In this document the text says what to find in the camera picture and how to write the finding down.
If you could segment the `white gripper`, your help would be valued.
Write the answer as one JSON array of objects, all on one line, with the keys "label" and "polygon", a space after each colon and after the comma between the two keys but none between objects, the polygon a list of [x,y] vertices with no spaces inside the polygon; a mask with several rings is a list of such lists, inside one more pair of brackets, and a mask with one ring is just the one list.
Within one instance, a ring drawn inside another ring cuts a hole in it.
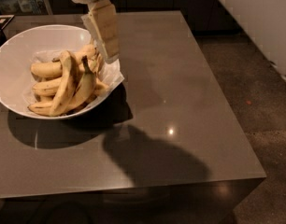
[{"label": "white gripper", "polygon": [[89,12],[82,16],[85,28],[106,63],[114,63],[119,57],[117,13],[110,0],[72,0],[77,4],[89,4]]}]

